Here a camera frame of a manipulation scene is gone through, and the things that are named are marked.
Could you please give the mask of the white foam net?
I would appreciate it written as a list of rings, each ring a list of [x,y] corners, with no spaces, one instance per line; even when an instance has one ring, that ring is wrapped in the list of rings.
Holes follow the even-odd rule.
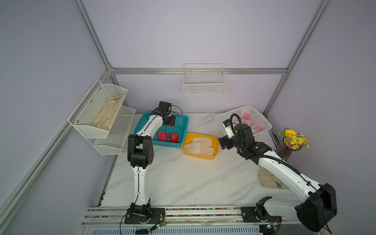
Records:
[[[212,147],[212,139],[210,138],[195,137],[193,138],[193,143],[199,143],[203,146]]]
[[[214,156],[214,148],[210,146],[201,146],[200,151],[202,155],[212,157]]]
[[[198,142],[193,142],[191,144],[184,145],[183,149],[187,153],[191,154],[202,154],[202,144]]]

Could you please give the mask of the netted red apple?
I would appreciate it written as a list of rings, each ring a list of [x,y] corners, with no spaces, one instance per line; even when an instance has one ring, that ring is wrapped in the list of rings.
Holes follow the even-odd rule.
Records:
[[[160,131],[157,135],[158,141],[166,142],[168,140],[168,134],[165,131]]]
[[[179,142],[179,136],[176,133],[171,133],[169,136],[169,140],[172,143],[178,143]]]

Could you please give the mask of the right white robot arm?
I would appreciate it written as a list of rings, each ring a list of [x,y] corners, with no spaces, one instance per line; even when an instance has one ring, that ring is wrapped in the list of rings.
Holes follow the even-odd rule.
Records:
[[[222,123],[226,136],[219,138],[222,149],[236,148],[237,154],[271,172],[298,197],[298,201],[277,200],[266,196],[256,203],[255,214],[259,221],[271,217],[299,220],[306,228],[318,233],[328,230],[328,222],[337,215],[336,192],[328,183],[324,185],[305,176],[284,161],[271,147],[257,142],[246,124]]]

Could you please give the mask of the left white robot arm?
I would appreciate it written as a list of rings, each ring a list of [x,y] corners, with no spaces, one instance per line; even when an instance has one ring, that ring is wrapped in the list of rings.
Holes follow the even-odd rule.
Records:
[[[150,196],[146,190],[147,167],[154,159],[153,137],[162,125],[175,125],[171,114],[171,104],[158,107],[150,112],[147,123],[137,134],[128,137],[127,159],[134,174],[134,199],[129,208],[129,216],[149,220],[152,216]]]

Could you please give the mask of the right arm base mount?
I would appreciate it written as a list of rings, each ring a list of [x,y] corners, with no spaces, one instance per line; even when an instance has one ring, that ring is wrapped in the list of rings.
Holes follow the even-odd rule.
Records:
[[[241,207],[241,216],[244,223],[268,222],[275,228],[281,225],[281,218],[279,216],[271,216],[265,208],[265,203],[272,199],[271,196],[266,196],[256,203],[255,206]]]

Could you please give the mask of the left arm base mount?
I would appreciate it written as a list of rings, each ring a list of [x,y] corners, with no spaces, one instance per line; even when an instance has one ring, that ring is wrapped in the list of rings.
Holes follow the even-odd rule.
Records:
[[[164,221],[165,213],[165,208],[154,208],[150,201],[143,205],[132,203],[124,216],[123,223],[157,224]]]

